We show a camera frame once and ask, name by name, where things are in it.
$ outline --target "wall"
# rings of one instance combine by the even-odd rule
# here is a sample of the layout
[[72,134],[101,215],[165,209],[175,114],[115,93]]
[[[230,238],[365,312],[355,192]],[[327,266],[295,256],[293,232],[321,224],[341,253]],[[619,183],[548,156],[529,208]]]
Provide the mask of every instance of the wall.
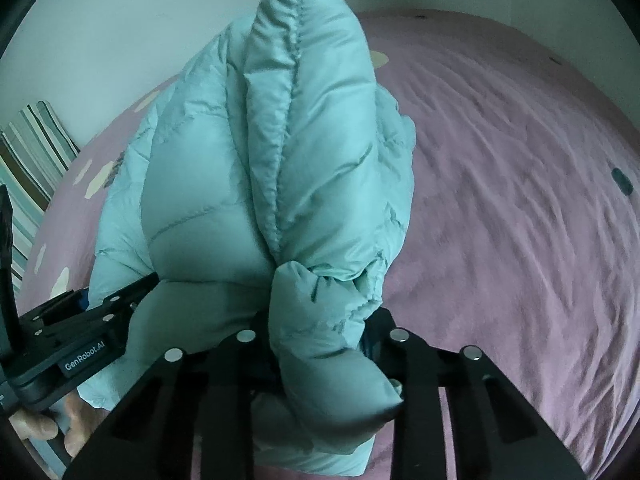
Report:
[[[640,46],[609,0],[346,0],[458,10],[519,28],[571,61],[640,126]],[[38,0],[0,59],[0,124],[44,98],[84,145],[258,0]]]

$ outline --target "bed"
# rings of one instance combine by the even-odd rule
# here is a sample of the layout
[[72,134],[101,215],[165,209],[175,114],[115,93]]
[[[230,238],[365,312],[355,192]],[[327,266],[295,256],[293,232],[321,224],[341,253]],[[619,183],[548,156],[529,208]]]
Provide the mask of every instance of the bed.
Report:
[[[630,479],[640,454],[638,130],[512,28],[435,10],[361,19],[379,83],[417,129],[412,217],[385,306],[433,346],[483,348],[590,478]],[[69,169],[28,261],[22,312],[87,285],[119,155],[170,82]],[[389,425],[365,479],[389,478],[391,448]],[[262,468],[259,478],[311,477]]]

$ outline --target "silver rivet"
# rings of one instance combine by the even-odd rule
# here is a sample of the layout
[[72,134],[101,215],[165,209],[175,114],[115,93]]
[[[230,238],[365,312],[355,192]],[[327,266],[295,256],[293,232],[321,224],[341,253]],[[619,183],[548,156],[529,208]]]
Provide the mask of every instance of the silver rivet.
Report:
[[182,359],[183,355],[184,355],[184,352],[179,348],[169,348],[164,353],[164,360],[169,361],[170,363],[175,363],[176,361],[179,361],[180,359]]
[[236,335],[236,339],[241,343],[250,343],[255,339],[255,332],[253,330],[241,330]]
[[465,346],[462,353],[467,359],[471,359],[472,361],[478,361],[478,359],[482,357],[482,350],[473,345]]
[[390,333],[389,336],[394,341],[398,341],[399,343],[404,343],[409,339],[409,333],[404,328],[395,328]]

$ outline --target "striped curtain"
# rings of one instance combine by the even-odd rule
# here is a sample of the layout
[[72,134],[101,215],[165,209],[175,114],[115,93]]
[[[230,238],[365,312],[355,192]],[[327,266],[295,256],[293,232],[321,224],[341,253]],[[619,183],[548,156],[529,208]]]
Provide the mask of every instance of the striped curtain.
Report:
[[25,106],[0,130],[0,184],[6,184],[14,209],[16,294],[44,211],[78,153],[45,101]]

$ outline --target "wrinkled fabric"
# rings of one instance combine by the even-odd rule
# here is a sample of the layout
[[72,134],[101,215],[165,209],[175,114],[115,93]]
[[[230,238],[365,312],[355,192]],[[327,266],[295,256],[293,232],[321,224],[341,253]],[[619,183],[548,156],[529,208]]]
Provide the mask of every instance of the wrinkled fabric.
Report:
[[401,403],[358,344],[404,241],[414,143],[343,0],[262,0],[229,25],[158,97],[111,186],[91,305],[160,283],[83,398],[111,409],[167,348],[212,348],[268,308],[286,396],[252,406],[255,461],[361,474]]

